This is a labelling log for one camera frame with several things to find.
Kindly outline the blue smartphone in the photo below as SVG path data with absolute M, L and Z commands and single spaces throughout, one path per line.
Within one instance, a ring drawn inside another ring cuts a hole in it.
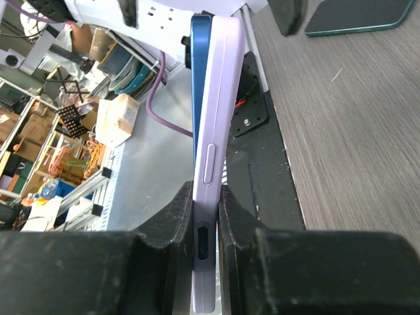
M 199 14 L 192 17 L 190 36 L 191 78 L 192 78 L 192 134 L 193 153 L 196 162 L 201 107 L 205 85 L 205 73 L 209 54 L 212 17 Z

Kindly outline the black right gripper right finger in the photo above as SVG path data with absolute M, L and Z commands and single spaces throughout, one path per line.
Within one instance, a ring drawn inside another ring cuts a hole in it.
M 227 186 L 218 232 L 223 314 L 419 313 L 419 255 L 398 234 L 271 229 Z

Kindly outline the lilac phone case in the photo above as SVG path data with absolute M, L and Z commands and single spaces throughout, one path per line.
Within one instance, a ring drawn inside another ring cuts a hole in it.
M 233 16 L 215 16 L 209 40 L 192 192 L 192 306 L 196 313 L 215 310 L 218 203 L 244 50 L 242 21 Z

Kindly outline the dark green smartphone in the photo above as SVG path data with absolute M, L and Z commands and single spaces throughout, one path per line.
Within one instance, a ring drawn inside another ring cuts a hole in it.
M 401 25 L 414 0 L 322 1 L 304 33 L 309 37 L 391 30 Z

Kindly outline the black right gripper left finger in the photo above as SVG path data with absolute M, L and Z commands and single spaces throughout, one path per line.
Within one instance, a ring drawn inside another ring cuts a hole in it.
M 2 314 L 188 314 L 192 183 L 131 231 L 2 232 Z

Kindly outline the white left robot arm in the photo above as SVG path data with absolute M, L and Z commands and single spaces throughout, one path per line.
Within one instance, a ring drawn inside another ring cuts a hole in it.
M 247 5 L 259 12 L 267 1 L 189 0 L 136 1 L 136 26 L 125 24 L 118 1 L 66 1 L 71 16 L 77 22 L 106 28 L 165 52 L 178 62 L 184 62 L 183 37 L 190 35 L 190 20 L 195 13 L 207 11 L 219 16 L 231 16 Z

